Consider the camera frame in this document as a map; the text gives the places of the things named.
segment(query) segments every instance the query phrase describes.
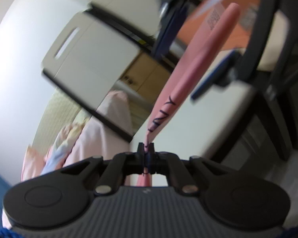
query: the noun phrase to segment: round black motor cover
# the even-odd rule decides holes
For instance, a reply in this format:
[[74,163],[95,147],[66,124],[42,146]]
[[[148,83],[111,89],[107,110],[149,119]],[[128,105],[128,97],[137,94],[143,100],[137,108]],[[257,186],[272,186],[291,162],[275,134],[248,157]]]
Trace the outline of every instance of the round black motor cover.
[[217,178],[205,193],[205,204],[221,222],[254,231],[283,224],[290,209],[282,188],[239,172]]
[[87,208],[89,194],[79,180],[71,175],[53,177],[22,182],[6,193],[3,206],[14,225],[50,228],[73,220]]

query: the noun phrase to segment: ribbed gray surface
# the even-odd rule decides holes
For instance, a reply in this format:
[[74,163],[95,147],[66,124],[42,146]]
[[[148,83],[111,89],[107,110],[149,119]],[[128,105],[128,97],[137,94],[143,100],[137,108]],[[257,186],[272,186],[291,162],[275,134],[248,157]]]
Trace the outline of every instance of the ribbed gray surface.
[[183,197],[173,187],[120,187],[108,197],[94,200],[75,222],[51,231],[15,228],[26,238],[273,238],[280,228],[240,232],[210,218],[196,198]]

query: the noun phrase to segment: pink clothing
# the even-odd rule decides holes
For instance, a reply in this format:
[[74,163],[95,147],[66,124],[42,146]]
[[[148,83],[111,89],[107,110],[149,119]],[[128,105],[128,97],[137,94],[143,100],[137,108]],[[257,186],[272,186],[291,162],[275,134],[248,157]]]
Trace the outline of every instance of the pink clothing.
[[[149,116],[145,137],[147,146],[169,122],[201,77],[210,67],[240,16],[240,6],[230,4],[214,26],[208,17],[199,27],[185,53],[162,89]],[[138,177],[137,186],[151,186],[150,174]]]

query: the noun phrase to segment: qr code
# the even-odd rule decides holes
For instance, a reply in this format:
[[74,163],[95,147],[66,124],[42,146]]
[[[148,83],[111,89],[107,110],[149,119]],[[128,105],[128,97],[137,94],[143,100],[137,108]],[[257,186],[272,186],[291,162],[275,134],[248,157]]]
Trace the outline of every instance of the qr code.
[[216,10],[213,10],[211,15],[207,19],[207,23],[210,26],[211,30],[215,27],[215,25],[219,21],[219,19],[220,19],[220,15],[218,14],[218,12]]

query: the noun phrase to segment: floor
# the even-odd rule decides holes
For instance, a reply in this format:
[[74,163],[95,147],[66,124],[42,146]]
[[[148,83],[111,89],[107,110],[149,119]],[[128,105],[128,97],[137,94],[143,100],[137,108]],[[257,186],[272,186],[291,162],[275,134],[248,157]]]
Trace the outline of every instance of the floor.
[[[290,92],[296,110],[298,127],[298,83]],[[296,226],[298,225],[298,151],[292,150],[289,160],[283,162],[278,158],[259,120],[254,119],[251,125],[249,126],[250,132],[257,132],[255,137],[259,149],[252,153],[246,149],[243,142],[239,141],[223,164],[265,178],[284,188],[291,199],[291,209],[284,225],[285,227]]]

